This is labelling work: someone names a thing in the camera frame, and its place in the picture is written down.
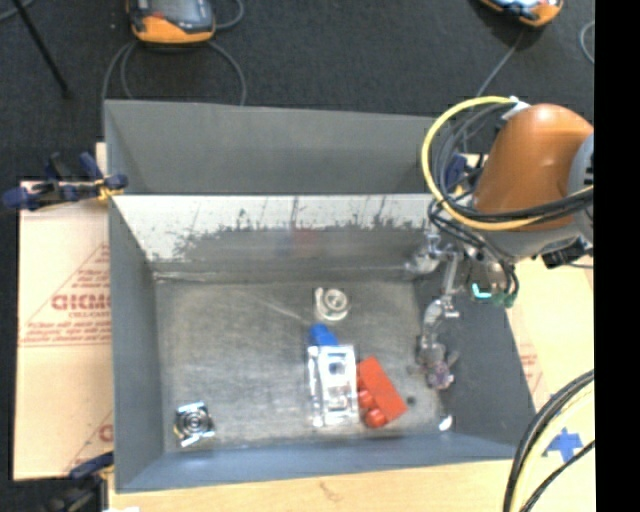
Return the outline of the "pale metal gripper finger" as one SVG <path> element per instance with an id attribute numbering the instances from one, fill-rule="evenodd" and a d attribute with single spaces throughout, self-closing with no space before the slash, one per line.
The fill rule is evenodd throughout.
<path id="1" fill-rule="evenodd" d="M 418 341 L 419 352 L 439 350 L 444 353 L 446 346 L 439 339 L 442 328 L 448 320 L 457 319 L 459 316 L 460 313 L 450 295 L 443 295 L 431 301 L 426 307 L 422 319 Z"/>
<path id="2" fill-rule="evenodd" d="M 433 272 L 442 260 L 440 248 L 441 236 L 428 233 L 423 243 L 406 263 L 406 270 L 411 274 L 429 274 Z"/>

